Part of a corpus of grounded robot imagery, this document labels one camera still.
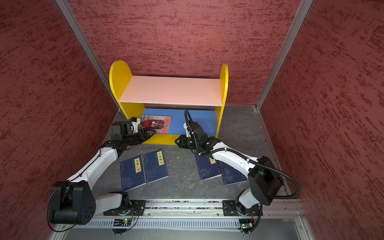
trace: gray marble surface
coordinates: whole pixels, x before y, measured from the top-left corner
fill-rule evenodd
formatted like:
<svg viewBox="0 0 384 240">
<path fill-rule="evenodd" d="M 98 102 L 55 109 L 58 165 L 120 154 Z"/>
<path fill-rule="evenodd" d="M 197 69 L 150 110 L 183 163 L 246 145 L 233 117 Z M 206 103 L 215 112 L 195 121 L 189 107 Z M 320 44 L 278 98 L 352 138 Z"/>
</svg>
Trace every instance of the gray marble surface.
<svg viewBox="0 0 384 240">
<path fill-rule="evenodd" d="M 244 154 L 269 157 L 253 107 L 225 107 L 218 138 Z M 142 144 L 124 151 L 107 168 L 92 189 L 94 197 L 111 191 L 121 191 L 120 161 L 160 148 L 164 149 L 169 177 L 129 190 L 130 198 L 233 199 L 249 187 L 248 182 L 224 186 L 221 177 L 200 181 L 195 156 L 189 149 L 171 145 Z"/>
</svg>

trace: bookshelf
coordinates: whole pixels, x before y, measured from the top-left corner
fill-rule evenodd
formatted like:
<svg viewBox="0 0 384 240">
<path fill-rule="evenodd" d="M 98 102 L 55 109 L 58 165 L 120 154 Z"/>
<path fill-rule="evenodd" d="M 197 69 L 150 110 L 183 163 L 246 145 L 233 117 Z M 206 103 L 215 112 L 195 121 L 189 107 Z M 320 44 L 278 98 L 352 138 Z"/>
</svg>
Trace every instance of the bookshelf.
<svg viewBox="0 0 384 240">
<path fill-rule="evenodd" d="M 144 103 L 214 106 L 214 111 L 189 110 L 208 136 L 217 137 L 228 91 L 228 66 L 223 64 L 220 79 L 133 76 L 124 61 L 115 61 L 109 71 L 112 93 L 127 119 L 142 114 L 171 116 L 168 134 L 155 134 L 146 144 L 175 145 L 185 134 L 184 110 L 145 108 Z"/>
</svg>

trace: textured red wallpaper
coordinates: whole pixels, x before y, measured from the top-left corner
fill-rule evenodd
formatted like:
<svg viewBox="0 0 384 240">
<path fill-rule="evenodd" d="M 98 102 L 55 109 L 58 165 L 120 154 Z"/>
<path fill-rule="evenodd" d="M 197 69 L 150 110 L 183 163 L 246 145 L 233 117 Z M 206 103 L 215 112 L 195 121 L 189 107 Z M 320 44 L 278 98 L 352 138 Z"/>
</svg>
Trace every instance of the textured red wallpaper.
<svg viewBox="0 0 384 240">
<path fill-rule="evenodd" d="M 255 104 L 301 0 L 68 0 L 108 73 L 219 78 L 227 103 Z"/>
<path fill-rule="evenodd" d="M 0 239 L 47 239 L 50 187 L 117 108 L 54 0 L 2 1 L 0 16 Z"/>
<path fill-rule="evenodd" d="M 262 106 L 316 239 L 384 236 L 383 13 L 314 1 Z"/>
</svg>

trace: red book cover illustration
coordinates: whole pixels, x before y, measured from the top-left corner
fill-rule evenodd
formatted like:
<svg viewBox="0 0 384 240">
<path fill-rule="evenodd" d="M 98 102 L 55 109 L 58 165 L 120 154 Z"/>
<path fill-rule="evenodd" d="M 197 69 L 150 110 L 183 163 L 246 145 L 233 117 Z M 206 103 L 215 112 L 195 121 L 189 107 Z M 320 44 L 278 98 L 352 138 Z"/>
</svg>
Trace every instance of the red book cover illustration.
<svg viewBox="0 0 384 240">
<path fill-rule="evenodd" d="M 171 117 L 157 115 L 141 115 L 140 125 L 154 129 L 156 133 L 168 134 Z"/>
</svg>

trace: book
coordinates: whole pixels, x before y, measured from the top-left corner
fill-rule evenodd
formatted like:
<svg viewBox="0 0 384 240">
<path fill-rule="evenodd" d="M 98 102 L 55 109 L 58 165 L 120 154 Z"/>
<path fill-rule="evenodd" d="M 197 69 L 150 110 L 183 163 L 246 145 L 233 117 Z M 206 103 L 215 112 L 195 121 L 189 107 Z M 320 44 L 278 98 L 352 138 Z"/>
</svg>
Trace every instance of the book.
<svg viewBox="0 0 384 240">
<path fill-rule="evenodd" d="M 220 166 L 215 159 L 210 157 L 203 157 L 200 155 L 195 155 L 195 158 L 200 180 L 221 176 Z"/>
<path fill-rule="evenodd" d="M 167 164 L 162 148 L 154 152 L 144 154 L 143 162 L 146 183 L 168 177 Z"/>
<path fill-rule="evenodd" d="M 128 191 L 146 183 L 141 156 L 120 162 L 121 189 Z"/>
<path fill-rule="evenodd" d="M 238 182 L 245 182 L 247 177 L 240 173 L 238 170 L 229 166 L 228 164 L 218 161 L 222 172 L 224 185 L 235 184 Z"/>
<path fill-rule="evenodd" d="M 168 134 L 170 127 L 170 116 L 141 115 L 140 125 L 153 129 L 159 134 Z"/>
</svg>

